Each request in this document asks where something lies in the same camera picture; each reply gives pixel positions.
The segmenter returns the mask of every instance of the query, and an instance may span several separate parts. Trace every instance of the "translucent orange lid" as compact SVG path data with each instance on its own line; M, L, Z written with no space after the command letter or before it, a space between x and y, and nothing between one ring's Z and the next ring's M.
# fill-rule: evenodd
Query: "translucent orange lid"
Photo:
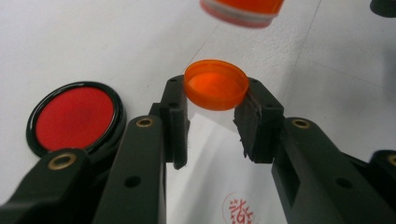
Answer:
M186 69L184 90L187 97L200 107L228 110L244 100L248 77L231 63L203 60Z

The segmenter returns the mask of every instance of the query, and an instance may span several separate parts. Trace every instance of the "brass screw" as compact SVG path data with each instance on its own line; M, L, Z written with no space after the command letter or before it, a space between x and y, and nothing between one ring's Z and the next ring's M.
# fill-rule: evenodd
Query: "brass screw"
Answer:
M291 123L297 128L301 129L309 129L311 127L311 124L303 119L294 119L291 121Z
M64 153L59 156L54 157L49 162L50 170L62 170L69 167L77 160L77 156L73 153Z
M140 128L147 128L154 124L154 119L143 118L137 121L136 125Z

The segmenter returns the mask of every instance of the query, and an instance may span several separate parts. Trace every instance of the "orange container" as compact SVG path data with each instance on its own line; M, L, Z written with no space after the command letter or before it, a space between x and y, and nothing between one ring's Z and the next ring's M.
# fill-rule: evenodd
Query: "orange container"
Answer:
M231 63L203 60L186 69L184 90L189 99L200 107L228 110L244 100L248 77Z
M223 21L262 28L277 16L283 0L200 0L200 3L207 13Z

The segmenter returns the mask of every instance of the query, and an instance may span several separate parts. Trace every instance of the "red stamp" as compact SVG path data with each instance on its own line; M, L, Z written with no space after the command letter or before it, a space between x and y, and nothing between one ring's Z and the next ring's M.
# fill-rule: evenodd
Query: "red stamp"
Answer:
M244 193L227 196L223 204L223 217L227 224L255 224L254 204Z

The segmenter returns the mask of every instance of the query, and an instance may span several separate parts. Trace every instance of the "orange lid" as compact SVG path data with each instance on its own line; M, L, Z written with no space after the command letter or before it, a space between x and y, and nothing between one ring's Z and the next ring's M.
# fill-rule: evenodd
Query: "orange lid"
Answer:
M203 60L186 69L184 90L189 99L200 107L228 110L244 100L248 77L231 63Z

